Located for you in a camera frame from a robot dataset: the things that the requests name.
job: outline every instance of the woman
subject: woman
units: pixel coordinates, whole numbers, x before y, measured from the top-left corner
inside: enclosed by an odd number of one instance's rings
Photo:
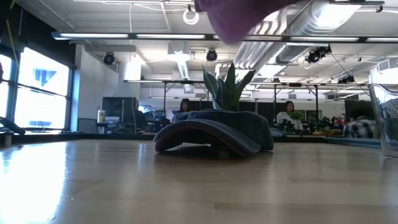
[[[189,99],[182,99],[179,113],[187,113],[191,111],[189,104],[190,104]]]
[[[290,114],[293,113],[294,111],[294,104],[291,101],[286,101],[285,103],[285,108],[283,110],[283,112],[280,112],[277,116],[276,116],[276,123],[278,124],[282,124],[284,122],[284,119],[287,121],[292,122],[292,124],[294,125],[294,128],[296,130],[302,130],[303,126],[301,124],[301,121],[299,120],[293,120],[290,117]]]

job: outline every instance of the plaid shirt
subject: plaid shirt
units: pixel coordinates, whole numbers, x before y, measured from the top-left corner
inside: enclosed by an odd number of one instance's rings
[[[376,138],[376,132],[376,122],[360,116],[344,127],[343,134],[349,138]]]

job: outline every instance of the purple fabric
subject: purple fabric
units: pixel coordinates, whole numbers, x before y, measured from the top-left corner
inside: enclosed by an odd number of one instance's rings
[[[207,12],[211,26],[226,44],[239,42],[269,14],[301,0],[195,0]]]

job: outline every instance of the snake plant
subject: snake plant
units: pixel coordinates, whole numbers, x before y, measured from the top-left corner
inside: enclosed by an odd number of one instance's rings
[[[255,71],[248,72],[244,78],[235,83],[235,66],[232,63],[228,70],[225,82],[216,79],[203,67],[205,85],[213,98],[213,108],[229,111],[239,111],[239,99],[244,87],[251,82]]]

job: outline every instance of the glass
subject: glass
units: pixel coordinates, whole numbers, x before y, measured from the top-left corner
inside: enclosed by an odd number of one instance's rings
[[[21,54],[18,82],[66,96],[69,68],[29,48]]]
[[[2,79],[9,80],[11,76],[11,65],[12,65],[11,58],[6,57],[4,55],[0,55],[0,62],[2,65],[2,70],[4,72],[2,75]]]
[[[56,128],[65,127],[67,101],[62,96],[19,88],[15,123],[23,128]]]
[[[398,93],[377,84],[370,91],[383,154],[398,157]]]
[[[0,84],[0,116],[6,117],[8,101],[8,85],[5,83]]]

